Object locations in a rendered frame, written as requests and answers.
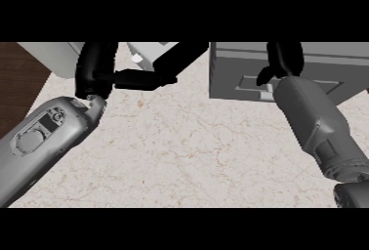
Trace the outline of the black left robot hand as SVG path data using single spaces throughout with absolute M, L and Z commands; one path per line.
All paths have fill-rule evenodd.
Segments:
M 116 67 L 117 42 L 88 42 L 76 70 L 76 96 L 105 100 L 113 89 L 154 91 L 178 82 L 178 75 L 210 48 L 210 43 L 179 42 L 154 60 L 154 70 Z

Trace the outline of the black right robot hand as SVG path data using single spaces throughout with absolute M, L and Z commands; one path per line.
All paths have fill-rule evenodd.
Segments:
M 268 43 L 269 65 L 262 69 L 257 85 L 263 86 L 277 77 L 299 76 L 305 68 L 305 54 L 300 42 Z

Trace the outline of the grey drawer cabinet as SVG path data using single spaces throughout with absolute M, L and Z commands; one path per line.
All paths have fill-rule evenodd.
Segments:
M 369 88 L 369 43 L 303 42 L 302 76 L 319 83 L 336 104 Z M 210 97 L 262 102 L 260 93 L 274 92 L 280 79 L 259 86 L 257 76 L 269 65 L 266 42 L 213 42 L 210 51 Z

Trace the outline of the pale grey box appliance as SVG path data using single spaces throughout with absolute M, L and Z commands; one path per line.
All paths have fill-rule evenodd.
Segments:
M 76 77 L 85 42 L 20 42 L 20 45 L 60 77 Z

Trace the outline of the white box with knob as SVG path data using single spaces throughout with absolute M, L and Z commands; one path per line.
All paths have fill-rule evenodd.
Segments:
M 154 61 L 173 48 L 176 42 L 129 42 L 132 61 L 145 71 L 154 71 Z

